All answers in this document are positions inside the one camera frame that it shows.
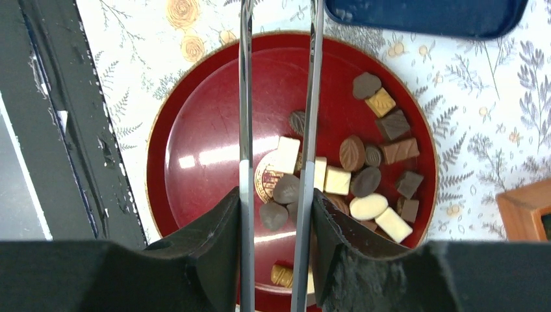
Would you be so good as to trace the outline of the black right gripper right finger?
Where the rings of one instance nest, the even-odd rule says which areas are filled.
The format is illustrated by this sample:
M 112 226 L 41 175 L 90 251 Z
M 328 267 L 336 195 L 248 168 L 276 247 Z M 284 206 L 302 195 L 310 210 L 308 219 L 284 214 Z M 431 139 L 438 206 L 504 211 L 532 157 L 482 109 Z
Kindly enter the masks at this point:
M 549 311 L 550 244 L 445 241 L 409 249 L 314 192 L 311 261 L 323 311 Z

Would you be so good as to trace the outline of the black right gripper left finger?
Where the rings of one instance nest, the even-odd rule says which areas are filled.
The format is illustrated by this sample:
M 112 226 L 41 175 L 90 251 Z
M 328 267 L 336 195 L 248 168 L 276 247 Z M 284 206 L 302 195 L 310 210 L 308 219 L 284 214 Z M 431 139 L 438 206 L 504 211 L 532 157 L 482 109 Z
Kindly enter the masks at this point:
M 2 311 L 234 311 L 240 200 L 144 250 L 107 240 L 1 243 Z

